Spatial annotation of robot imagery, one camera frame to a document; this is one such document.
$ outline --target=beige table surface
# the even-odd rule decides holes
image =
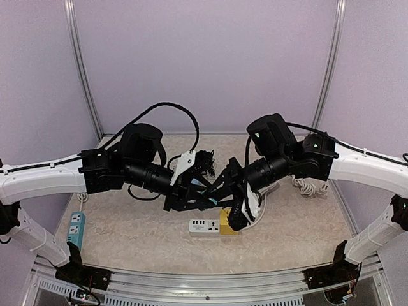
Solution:
[[[198,150],[215,150],[216,174],[235,156],[244,165],[246,135],[201,135]],[[168,158],[185,152],[194,136],[165,136]],[[251,160],[259,156],[251,151]],[[286,177],[268,196],[265,215],[237,237],[191,237],[190,219],[217,219],[219,209],[166,212],[164,197],[140,202],[120,191],[91,194],[82,258],[85,263],[141,272],[226,274],[269,272],[330,262],[336,246],[351,234],[332,190],[325,198],[304,198]],[[139,196],[151,196],[134,187]],[[74,196],[57,236],[66,238],[77,211]]]

